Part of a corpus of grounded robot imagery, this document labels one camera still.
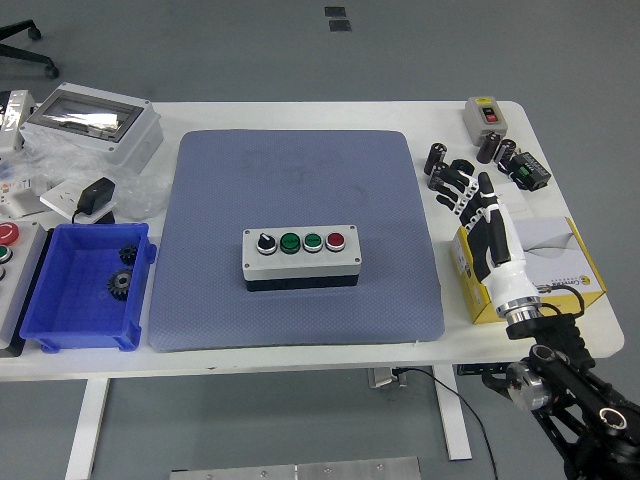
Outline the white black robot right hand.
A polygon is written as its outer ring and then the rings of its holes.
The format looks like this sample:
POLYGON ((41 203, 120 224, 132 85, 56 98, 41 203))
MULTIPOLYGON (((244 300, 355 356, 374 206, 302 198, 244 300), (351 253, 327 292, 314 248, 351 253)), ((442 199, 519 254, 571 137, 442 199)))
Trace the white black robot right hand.
POLYGON ((539 293, 526 274, 514 222, 489 175, 475 174, 466 160, 450 165, 438 162, 432 167, 429 188, 459 219, 471 251, 473 273, 488 290, 497 313, 505 316, 507 306, 516 301, 537 303, 539 293))

